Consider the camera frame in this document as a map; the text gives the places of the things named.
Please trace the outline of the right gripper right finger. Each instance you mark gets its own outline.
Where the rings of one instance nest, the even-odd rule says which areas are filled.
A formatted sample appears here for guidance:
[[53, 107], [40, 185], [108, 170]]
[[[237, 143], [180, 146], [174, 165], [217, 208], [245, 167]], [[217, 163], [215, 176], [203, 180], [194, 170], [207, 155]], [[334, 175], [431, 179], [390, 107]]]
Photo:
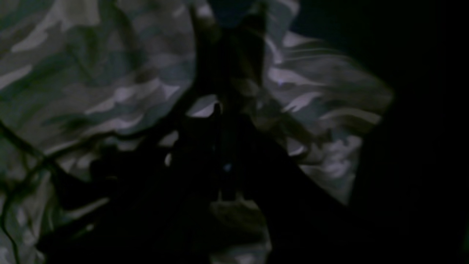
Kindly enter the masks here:
[[261, 210], [268, 264], [363, 264], [367, 231], [346, 206], [309, 179], [245, 115], [220, 115], [220, 158], [230, 192]]

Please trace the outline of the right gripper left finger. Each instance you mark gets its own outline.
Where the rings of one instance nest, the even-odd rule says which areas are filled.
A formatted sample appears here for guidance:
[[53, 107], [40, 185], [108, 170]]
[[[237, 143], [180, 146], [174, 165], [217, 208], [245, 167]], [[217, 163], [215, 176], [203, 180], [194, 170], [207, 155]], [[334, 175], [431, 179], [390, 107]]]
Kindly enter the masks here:
[[189, 198], [210, 192], [216, 120], [186, 118], [172, 147], [150, 143], [111, 150], [92, 161], [90, 182], [60, 174], [54, 185], [66, 209], [107, 198], [77, 221], [44, 235], [37, 249], [47, 264], [158, 264], [182, 252], [182, 215]]

